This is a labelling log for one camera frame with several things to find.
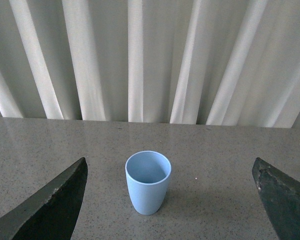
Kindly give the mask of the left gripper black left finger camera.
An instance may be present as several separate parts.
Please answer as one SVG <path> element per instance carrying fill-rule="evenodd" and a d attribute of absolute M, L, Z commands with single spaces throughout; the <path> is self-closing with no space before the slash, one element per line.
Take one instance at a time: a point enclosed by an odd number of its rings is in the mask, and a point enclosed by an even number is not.
<path fill-rule="evenodd" d="M 81 210 L 88 165 L 80 158 L 0 217 L 0 240 L 69 240 Z"/>

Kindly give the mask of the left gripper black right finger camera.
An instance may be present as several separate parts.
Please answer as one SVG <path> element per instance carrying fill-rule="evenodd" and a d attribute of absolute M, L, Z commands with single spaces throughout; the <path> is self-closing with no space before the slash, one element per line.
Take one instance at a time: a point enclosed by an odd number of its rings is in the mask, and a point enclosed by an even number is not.
<path fill-rule="evenodd" d="M 259 157 L 251 172 L 278 238 L 300 240 L 300 182 Z"/>

